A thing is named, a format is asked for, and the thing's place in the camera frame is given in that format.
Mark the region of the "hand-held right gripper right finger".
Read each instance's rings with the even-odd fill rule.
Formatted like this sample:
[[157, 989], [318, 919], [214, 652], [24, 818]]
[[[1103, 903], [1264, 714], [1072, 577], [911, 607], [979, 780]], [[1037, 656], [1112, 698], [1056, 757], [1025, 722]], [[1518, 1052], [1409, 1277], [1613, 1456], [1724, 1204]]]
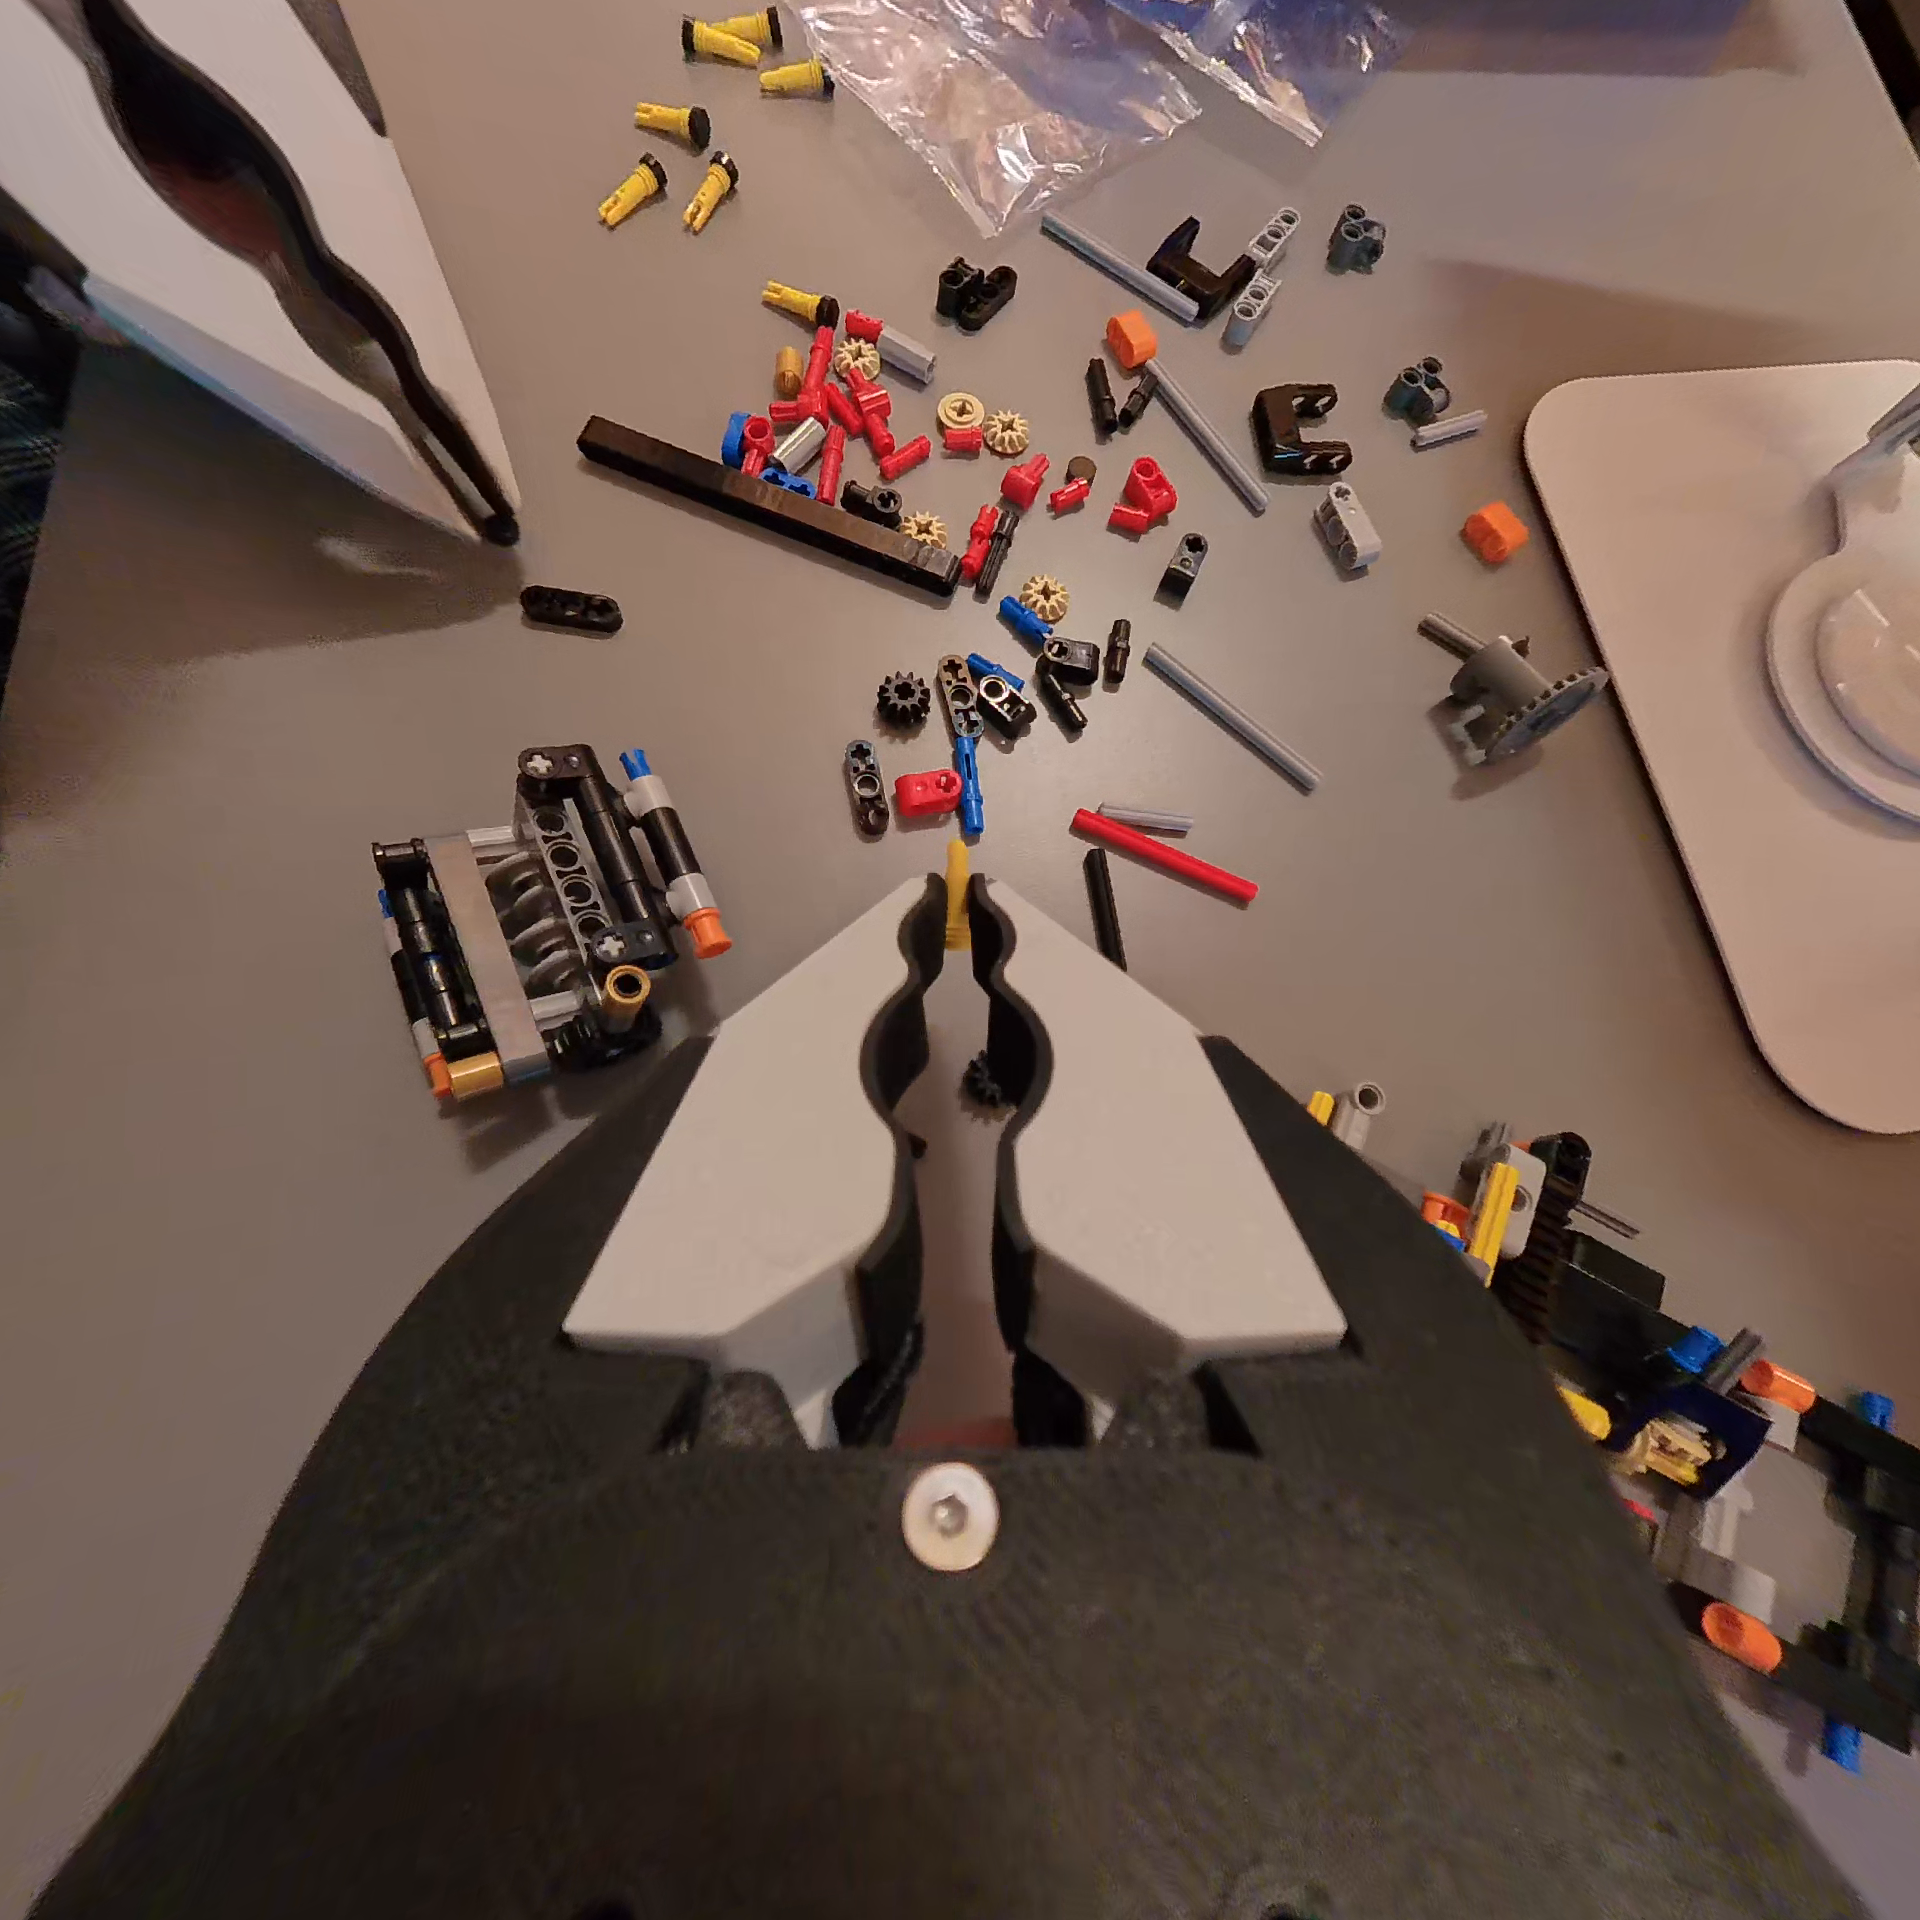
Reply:
[[1015, 1436], [1079, 1449], [1155, 1376], [1331, 1354], [1345, 1315], [1197, 1028], [1000, 880], [966, 889]]

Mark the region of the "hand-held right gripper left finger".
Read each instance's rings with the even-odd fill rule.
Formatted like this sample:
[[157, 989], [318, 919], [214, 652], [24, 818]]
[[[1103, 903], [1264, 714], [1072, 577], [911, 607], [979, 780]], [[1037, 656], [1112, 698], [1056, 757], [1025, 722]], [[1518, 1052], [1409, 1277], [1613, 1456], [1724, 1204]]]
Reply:
[[721, 1023], [565, 1335], [773, 1378], [813, 1448], [893, 1439], [924, 1354], [915, 1149], [939, 874], [895, 887]]

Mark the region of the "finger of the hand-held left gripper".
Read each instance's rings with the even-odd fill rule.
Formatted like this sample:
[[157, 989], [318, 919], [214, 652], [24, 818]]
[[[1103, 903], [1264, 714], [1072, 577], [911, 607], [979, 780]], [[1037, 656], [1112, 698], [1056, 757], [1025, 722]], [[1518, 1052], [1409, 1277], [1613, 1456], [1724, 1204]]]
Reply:
[[515, 544], [489, 386], [390, 137], [320, 51], [320, 3], [129, 3], [119, 20], [119, 132], [163, 203], [390, 421], [432, 513]]
[[396, 511], [432, 513], [393, 424], [302, 346], [264, 279], [197, 237], [120, 137], [120, 5], [1, 5], [4, 235], [56, 301]]

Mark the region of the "long black lego beam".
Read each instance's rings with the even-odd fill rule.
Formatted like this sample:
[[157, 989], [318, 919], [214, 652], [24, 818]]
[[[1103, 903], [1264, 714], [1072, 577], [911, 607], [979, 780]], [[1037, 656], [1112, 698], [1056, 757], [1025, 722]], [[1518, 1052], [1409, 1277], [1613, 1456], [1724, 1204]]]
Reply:
[[950, 601], [961, 563], [950, 552], [908, 539], [875, 522], [747, 475], [623, 424], [591, 417], [579, 453], [596, 468], [672, 496], [702, 513], [766, 532], [776, 543], [846, 563], [888, 585]]

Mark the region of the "red lego axle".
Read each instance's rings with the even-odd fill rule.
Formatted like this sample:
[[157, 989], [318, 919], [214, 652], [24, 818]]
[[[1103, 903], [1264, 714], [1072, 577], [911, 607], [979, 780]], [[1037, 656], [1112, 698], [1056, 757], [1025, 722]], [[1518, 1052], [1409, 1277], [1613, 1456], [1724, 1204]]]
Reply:
[[1077, 810], [1070, 829], [1096, 849], [1121, 852], [1134, 863], [1185, 882], [1214, 898], [1247, 905], [1257, 901], [1257, 882], [1224, 872], [1197, 856], [1173, 847], [1165, 837], [1137, 829], [1095, 810]]

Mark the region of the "cluster of yellow lego pins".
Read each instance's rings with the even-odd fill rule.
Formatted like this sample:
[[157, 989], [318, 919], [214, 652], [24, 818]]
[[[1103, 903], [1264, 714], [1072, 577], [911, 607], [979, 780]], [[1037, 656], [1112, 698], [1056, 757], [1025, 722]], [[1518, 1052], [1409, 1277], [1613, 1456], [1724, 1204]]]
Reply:
[[[678, 27], [683, 60], [689, 65], [734, 65], [756, 73], [759, 97], [766, 100], [819, 100], [835, 97], [835, 75], [825, 60], [805, 60], [766, 66], [766, 58], [780, 58], [784, 25], [776, 5], [756, 11], [702, 19], [683, 17]], [[632, 109], [637, 132], [661, 136], [672, 146], [704, 161], [704, 175], [680, 213], [688, 234], [702, 234], [712, 213], [735, 193], [735, 162], [712, 145], [712, 120], [705, 107], [688, 103], [637, 103]], [[652, 207], [667, 193], [661, 157], [644, 151], [617, 188], [596, 208], [604, 228], [617, 228], [637, 211]], [[830, 296], [808, 296], [781, 281], [768, 281], [760, 301], [780, 308], [811, 327], [827, 327], [841, 321], [841, 305]]]

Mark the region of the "lego engine assembly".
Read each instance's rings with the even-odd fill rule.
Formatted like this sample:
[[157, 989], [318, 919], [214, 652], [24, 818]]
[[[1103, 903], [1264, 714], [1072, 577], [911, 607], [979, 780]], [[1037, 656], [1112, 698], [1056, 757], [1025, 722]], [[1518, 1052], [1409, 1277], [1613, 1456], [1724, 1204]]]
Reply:
[[432, 1098], [584, 1072], [659, 1035], [655, 976], [731, 949], [680, 811], [644, 753], [518, 755], [511, 818], [373, 843], [375, 903]]

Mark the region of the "long grey lego axle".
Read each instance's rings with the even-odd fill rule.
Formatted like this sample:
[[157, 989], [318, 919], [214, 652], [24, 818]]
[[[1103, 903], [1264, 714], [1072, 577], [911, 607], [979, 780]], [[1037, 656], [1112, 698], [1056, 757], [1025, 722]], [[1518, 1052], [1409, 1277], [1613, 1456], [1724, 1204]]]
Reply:
[[1151, 274], [1151, 271], [1131, 261], [1088, 228], [1065, 220], [1057, 211], [1044, 211], [1039, 215], [1039, 228], [1044, 237], [1088, 263], [1095, 273], [1102, 273], [1109, 281], [1115, 281], [1143, 301], [1157, 307], [1161, 313], [1189, 327], [1200, 322], [1197, 301], [1176, 283], [1168, 283], [1159, 274]]
[[1184, 661], [1161, 644], [1149, 644], [1143, 656], [1145, 667], [1165, 687], [1176, 690], [1189, 706], [1205, 714], [1223, 731], [1227, 731], [1240, 748], [1259, 757], [1270, 771], [1287, 780], [1295, 792], [1309, 795], [1323, 783], [1316, 765], [1300, 753], [1289, 748], [1269, 727], [1261, 727], [1247, 712], [1239, 709], [1219, 688], [1196, 674]]
[[1143, 359], [1143, 373], [1151, 378], [1155, 401], [1169, 411], [1185, 440], [1207, 458], [1209, 466], [1230, 484], [1251, 514], [1264, 517], [1269, 495], [1261, 475], [1240, 460], [1224, 432], [1211, 424], [1157, 355]]

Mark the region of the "pile of red lego connectors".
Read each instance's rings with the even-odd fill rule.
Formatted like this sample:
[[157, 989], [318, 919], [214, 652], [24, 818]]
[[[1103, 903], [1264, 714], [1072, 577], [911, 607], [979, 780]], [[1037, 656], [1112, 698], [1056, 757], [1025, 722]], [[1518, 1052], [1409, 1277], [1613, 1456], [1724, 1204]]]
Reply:
[[[943, 442], [941, 431], [934, 437], [915, 437], [908, 442], [895, 442], [892, 428], [892, 394], [881, 388], [877, 383], [843, 383], [832, 373], [832, 353], [835, 346], [827, 340], [830, 329], [819, 327], [819, 336], [813, 347], [806, 353], [806, 375], [805, 388], [798, 401], [780, 401], [773, 399], [760, 415], [752, 415], [747, 428], [747, 448], [742, 455], [740, 473], [756, 475], [760, 466], [773, 463], [776, 440], [798, 421], [808, 417], [821, 417], [827, 421], [827, 442], [823, 448], [821, 460], [806, 468], [806, 477], [816, 488], [816, 500], [827, 507], [836, 507], [836, 498], [841, 495], [843, 482], [862, 482], [867, 488], [885, 484], [899, 490], [900, 480], [915, 471], [918, 471], [934, 453], [939, 453], [949, 463], [974, 463], [980, 458], [993, 458], [982, 448], [982, 444], [972, 444], [972, 440], [952, 437]], [[974, 539], [982, 539], [991, 532], [1000, 504], [1019, 507], [1021, 519], [1028, 517], [1037, 506], [1047, 511], [1048, 517], [1057, 519], [1072, 513], [1079, 513], [1088, 506], [1091, 496], [1068, 513], [1053, 513], [1053, 490], [1044, 490], [1044, 480], [1048, 475], [1048, 458], [1044, 450], [1031, 440], [1028, 431], [1028, 450], [1023, 458], [1003, 465], [1000, 480], [996, 482], [993, 496], [982, 506], [980, 514], [976, 517], [972, 532], [966, 536], [964, 546], [949, 546], [949, 552], [960, 559], [961, 563], [961, 585], [972, 588], [968, 573], [976, 564], [966, 564], [966, 553]]]

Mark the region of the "grey lego differential assembly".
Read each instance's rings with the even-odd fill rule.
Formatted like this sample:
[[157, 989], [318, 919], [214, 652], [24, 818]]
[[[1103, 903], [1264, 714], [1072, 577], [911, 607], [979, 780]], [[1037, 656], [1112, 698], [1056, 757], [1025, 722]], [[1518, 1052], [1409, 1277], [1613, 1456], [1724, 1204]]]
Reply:
[[1478, 640], [1437, 613], [1419, 620], [1419, 636], [1459, 661], [1448, 683], [1459, 719], [1448, 722], [1448, 737], [1469, 769], [1509, 762], [1535, 748], [1612, 683], [1605, 667], [1550, 680], [1511, 637]]

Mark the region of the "clear plastic bag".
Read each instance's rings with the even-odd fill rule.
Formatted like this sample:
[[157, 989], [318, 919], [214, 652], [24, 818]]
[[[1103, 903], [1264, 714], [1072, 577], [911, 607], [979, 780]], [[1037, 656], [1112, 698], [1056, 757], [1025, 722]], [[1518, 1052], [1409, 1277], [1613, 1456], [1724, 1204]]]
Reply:
[[1319, 146], [1408, 33], [1379, 3], [1115, 3], [1193, 72]]
[[811, 3], [811, 52], [996, 235], [1173, 140], [1203, 105], [1102, 3]]

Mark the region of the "white stand base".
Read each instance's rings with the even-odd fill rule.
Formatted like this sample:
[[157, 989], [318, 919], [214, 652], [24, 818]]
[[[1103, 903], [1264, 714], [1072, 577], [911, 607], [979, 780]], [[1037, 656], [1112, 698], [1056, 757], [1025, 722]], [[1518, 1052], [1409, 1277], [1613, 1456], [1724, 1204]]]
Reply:
[[1576, 378], [1521, 450], [1767, 1068], [1916, 1133], [1916, 363]]

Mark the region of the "black lego bracket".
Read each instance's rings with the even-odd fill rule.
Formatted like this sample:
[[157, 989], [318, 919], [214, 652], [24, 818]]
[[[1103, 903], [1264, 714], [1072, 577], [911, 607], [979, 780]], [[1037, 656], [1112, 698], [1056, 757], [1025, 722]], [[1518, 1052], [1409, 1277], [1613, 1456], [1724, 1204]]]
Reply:
[[1313, 440], [1336, 407], [1331, 383], [1279, 383], [1261, 388], [1251, 407], [1254, 453], [1275, 477], [1339, 477], [1353, 465], [1353, 448], [1339, 440]]
[[1259, 263], [1239, 252], [1224, 271], [1214, 271], [1193, 252], [1203, 232], [1197, 215], [1182, 220], [1148, 258], [1145, 271], [1193, 305], [1193, 322], [1211, 322], [1259, 273]]

